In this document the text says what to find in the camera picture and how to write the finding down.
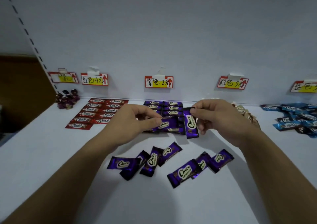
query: forearm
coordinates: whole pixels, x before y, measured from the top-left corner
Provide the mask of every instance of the forearm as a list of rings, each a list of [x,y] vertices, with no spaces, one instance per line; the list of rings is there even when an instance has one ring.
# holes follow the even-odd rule
[[[250,134],[240,147],[272,223],[317,220],[317,191],[263,132]]]
[[[3,223],[71,223],[103,160],[112,151],[87,142]]]

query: price tag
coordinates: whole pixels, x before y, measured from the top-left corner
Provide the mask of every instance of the price tag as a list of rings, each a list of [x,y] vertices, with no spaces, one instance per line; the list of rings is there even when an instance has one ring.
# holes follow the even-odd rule
[[[173,76],[146,76],[145,87],[149,88],[173,88]]]
[[[249,79],[241,77],[239,80],[231,80],[228,76],[221,76],[217,87],[244,90]]]
[[[81,73],[81,82],[83,85],[107,86],[108,74],[99,74],[98,76],[88,76],[87,73]]]
[[[60,73],[60,72],[48,72],[50,77],[52,78],[52,82],[60,83],[60,82],[69,82],[69,83],[78,83],[77,76],[74,72]]]
[[[317,93],[317,82],[304,82],[297,80],[294,82],[291,92]]]

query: brown wooden surface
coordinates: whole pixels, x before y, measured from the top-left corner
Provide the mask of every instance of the brown wooden surface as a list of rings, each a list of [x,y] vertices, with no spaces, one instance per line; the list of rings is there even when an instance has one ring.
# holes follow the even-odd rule
[[[55,91],[33,57],[0,56],[1,129],[22,129],[54,103]]]

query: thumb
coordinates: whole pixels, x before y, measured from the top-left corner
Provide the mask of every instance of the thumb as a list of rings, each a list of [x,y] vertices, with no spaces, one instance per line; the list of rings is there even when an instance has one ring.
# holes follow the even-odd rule
[[[143,121],[138,121],[140,131],[145,131],[148,129],[152,129],[161,125],[161,118],[150,118]]]
[[[190,113],[196,118],[208,120],[211,122],[215,121],[215,118],[216,118],[216,115],[215,115],[216,113],[214,111],[209,111],[209,110],[205,110],[205,109],[191,108]]]

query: person's left hand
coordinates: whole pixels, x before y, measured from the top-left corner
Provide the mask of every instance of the person's left hand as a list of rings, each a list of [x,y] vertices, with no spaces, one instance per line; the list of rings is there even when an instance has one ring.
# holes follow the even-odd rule
[[[159,126],[161,118],[147,106],[124,104],[96,138],[116,148],[133,140],[141,132]]]

